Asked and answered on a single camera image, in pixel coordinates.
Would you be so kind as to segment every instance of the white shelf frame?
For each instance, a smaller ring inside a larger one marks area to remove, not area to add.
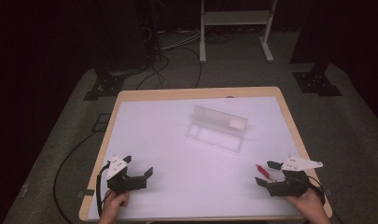
[[[206,63],[205,26],[206,25],[256,25],[265,24],[264,36],[259,38],[268,63],[273,62],[273,55],[268,47],[268,37],[273,24],[277,0],[273,0],[270,10],[257,11],[217,11],[205,12],[204,0],[201,1],[201,40],[200,62]]]

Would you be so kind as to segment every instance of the red object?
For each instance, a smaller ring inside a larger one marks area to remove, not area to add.
[[[256,164],[256,166],[258,167],[258,170],[259,170],[259,172],[261,172],[265,177],[267,177],[267,179],[271,179],[272,180],[272,182],[276,182],[276,180],[274,180],[274,179],[272,179],[271,178],[271,175],[270,174],[268,174],[268,172],[266,171],[266,170],[264,170],[264,168],[262,168],[260,165],[258,165],[258,164]]]

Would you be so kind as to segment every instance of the table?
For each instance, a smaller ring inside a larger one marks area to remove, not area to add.
[[[294,124],[293,118],[291,117],[287,104],[284,100],[284,97],[282,95],[282,92],[276,87],[246,87],[246,88],[215,88],[215,89],[194,89],[194,90],[161,90],[161,91],[122,91],[119,94],[119,97],[116,101],[116,105],[113,109],[113,113],[111,116],[111,119],[109,121],[109,125],[107,127],[106,133],[105,133],[105,138],[104,141],[101,145],[100,152],[98,155],[98,158],[96,160],[96,163],[94,165],[94,169],[92,171],[90,183],[88,185],[89,190],[94,190],[95,189],[95,184],[96,184],[96,176],[99,174],[99,171],[101,170],[102,166],[104,165],[105,161],[105,155],[107,152],[107,148],[110,147],[110,140],[111,136],[113,135],[113,130],[114,125],[119,122],[117,120],[118,118],[118,113],[121,105],[124,105],[126,103],[135,103],[135,102],[166,102],[166,101],[181,101],[181,100],[202,100],[202,99],[218,99],[222,100],[225,99],[226,97],[234,97],[236,99],[240,98],[253,98],[253,97],[258,97],[259,99],[262,97],[273,97],[277,104],[280,107],[280,111],[283,117],[283,120],[286,122],[286,126],[288,128],[288,131],[291,134],[293,145],[297,148],[300,156],[305,159],[309,159],[309,156],[305,150],[304,144],[300,138],[299,132],[297,130],[297,127]],[[159,172],[161,169],[158,167],[155,167],[154,172],[155,174]],[[315,173],[315,170],[309,170],[307,171],[307,174],[316,178],[317,175]],[[253,179],[254,182],[254,177],[255,177],[255,172],[253,172],[253,177],[249,176],[248,179]],[[141,196],[146,195],[149,193],[147,196],[149,196],[151,193],[154,193],[154,186],[157,186],[157,180],[159,177],[156,178],[156,175],[153,175],[148,181],[152,181],[147,183],[147,189],[141,189],[142,191],[137,194],[136,199],[140,201]],[[268,192],[266,189],[262,191],[261,193],[261,199],[268,200],[271,197],[268,195]],[[92,195],[86,195],[83,199],[83,203],[80,208],[79,212],[79,217],[82,220],[89,220],[89,212],[91,209],[91,202],[92,198],[94,196]],[[140,205],[141,209],[146,210],[146,205],[141,204]],[[325,204],[325,211],[329,217],[331,217],[332,212],[331,208],[329,206],[329,202],[327,201]],[[154,221],[154,220],[255,220],[255,219],[261,219],[261,220],[266,220],[266,219],[292,219],[292,218],[301,218],[300,214],[290,214],[288,216],[277,216],[275,214],[265,214],[265,215],[259,215],[256,214],[255,216],[250,216],[250,215],[244,215],[244,216],[228,216],[228,217],[219,217],[219,216],[211,216],[211,217],[167,217],[167,218],[134,218],[131,220],[134,221]]]

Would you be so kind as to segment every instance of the dark background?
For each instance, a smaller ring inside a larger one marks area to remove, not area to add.
[[[199,28],[200,1],[162,2],[156,15],[160,30]],[[268,7],[268,1],[225,3],[209,1],[206,7]],[[83,18],[76,1],[0,0],[0,222],[76,84],[93,68],[88,50],[102,55],[100,46],[110,48],[106,43],[113,35],[95,29],[101,35],[94,38],[87,26],[92,22],[100,22],[102,28],[106,21],[102,15]],[[280,0],[273,29],[299,28],[292,62],[314,62],[327,49],[330,61],[350,76],[378,116],[378,5]]]

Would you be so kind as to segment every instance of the human hand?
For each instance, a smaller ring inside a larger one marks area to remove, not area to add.
[[[121,204],[126,207],[130,200],[130,192],[118,195],[111,189],[105,194],[104,209],[98,224],[116,223]]]
[[[287,196],[284,198],[292,203],[312,224],[330,224],[323,204],[313,189],[308,189],[300,197]]]

